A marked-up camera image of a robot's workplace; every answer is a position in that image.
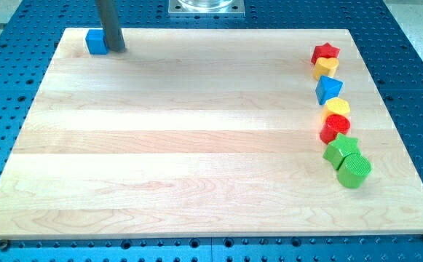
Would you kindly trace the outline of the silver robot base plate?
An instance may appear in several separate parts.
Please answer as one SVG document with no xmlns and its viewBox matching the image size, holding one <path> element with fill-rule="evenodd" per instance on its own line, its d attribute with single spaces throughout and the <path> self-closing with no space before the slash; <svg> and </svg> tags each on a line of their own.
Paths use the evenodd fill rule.
<svg viewBox="0 0 423 262">
<path fill-rule="evenodd" d="M 244 0 L 169 0 L 168 14 L 189 16 L 244 16 Z"/>
</svg>

